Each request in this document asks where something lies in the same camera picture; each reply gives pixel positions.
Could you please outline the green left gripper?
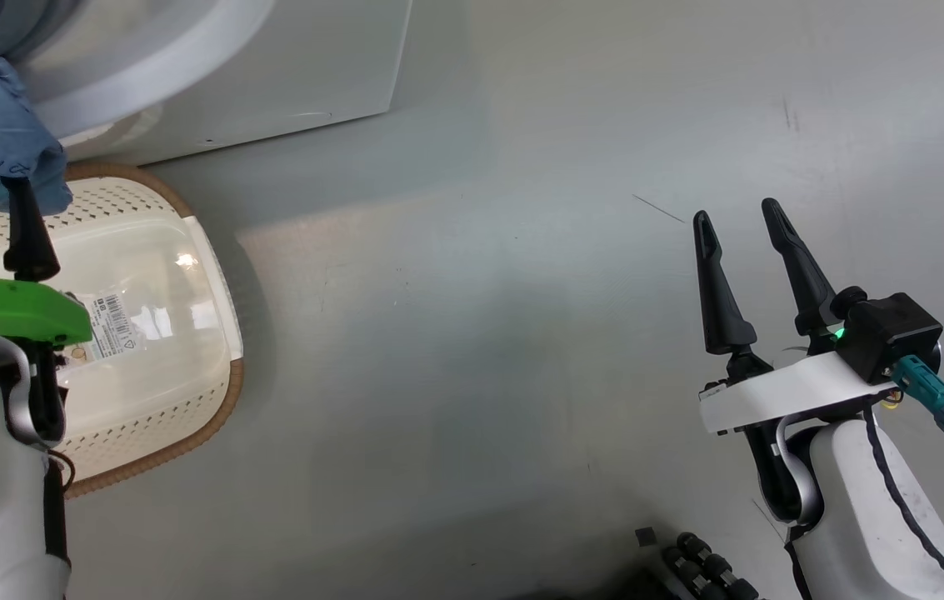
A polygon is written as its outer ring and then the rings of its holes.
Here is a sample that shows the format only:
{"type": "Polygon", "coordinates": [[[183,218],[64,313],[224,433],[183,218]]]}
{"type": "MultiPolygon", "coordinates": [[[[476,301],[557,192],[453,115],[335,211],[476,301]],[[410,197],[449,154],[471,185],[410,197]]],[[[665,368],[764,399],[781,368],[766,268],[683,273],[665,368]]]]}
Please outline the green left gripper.
{"type": "Polygon", "coordinates": [[[16,281],[0,278],[0,337],[53,346],[90,342],[93,327],[88,310],[74,297],[42,284],[60,273],[60,263],[31,183],[5,177],[3,186],[8,197],[3,266],[16,281]]]}

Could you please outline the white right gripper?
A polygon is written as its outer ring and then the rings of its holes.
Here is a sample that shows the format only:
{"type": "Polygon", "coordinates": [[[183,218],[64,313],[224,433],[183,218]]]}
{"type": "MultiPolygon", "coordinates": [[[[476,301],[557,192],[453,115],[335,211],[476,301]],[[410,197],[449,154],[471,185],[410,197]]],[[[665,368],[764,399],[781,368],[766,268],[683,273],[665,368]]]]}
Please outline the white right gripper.
{"type": "MultiPolygon", "coordinates": [[[[770,243],[783,259],[797,307],[795,327],[802,337],[818,337],[840,319],[831,310],[835,292],[826,274],[775,198],[761,202],[770,243]]],[[[722,266],[722,245],[708,216],[692,219],[697,288],[707,353],[726,356],[727,379],[697,395],[709,433],[733,432],[788,415],[812,415],[852,400],[890,395],[896,384],[870,384],[836,352],[805,357],[778,369],[752,350],[752,323],[743,319],[722,266]]]]}

